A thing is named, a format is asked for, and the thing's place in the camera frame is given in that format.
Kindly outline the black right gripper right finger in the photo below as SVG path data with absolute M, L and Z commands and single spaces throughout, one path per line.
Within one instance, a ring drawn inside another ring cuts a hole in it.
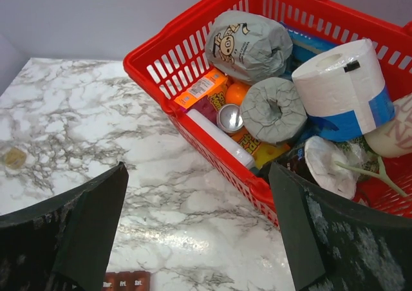
M 365 207 L 273 163 L 275 210 L 296 290 L 411 290 L 411 220 Z

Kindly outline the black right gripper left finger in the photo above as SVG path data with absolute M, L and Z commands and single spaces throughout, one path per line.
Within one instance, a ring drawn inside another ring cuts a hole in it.
M 129 175 L 124 163 L 1 216 L 1 290 L 101 290 Z

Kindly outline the red weekly pill organizer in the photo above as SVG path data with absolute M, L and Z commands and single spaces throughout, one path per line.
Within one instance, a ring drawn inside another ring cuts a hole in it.
M 140 270 L 134 272 L 107 272 L 103 291 L 149 291 L 151 274 Z

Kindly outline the clear bottle yellow pills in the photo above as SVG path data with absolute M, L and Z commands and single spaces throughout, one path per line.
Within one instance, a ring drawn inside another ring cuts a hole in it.
M 27 155 L 24 151 L 13 147 L 4 155 L 5 166 L 11 169 L 19 169 L 26 161 Z

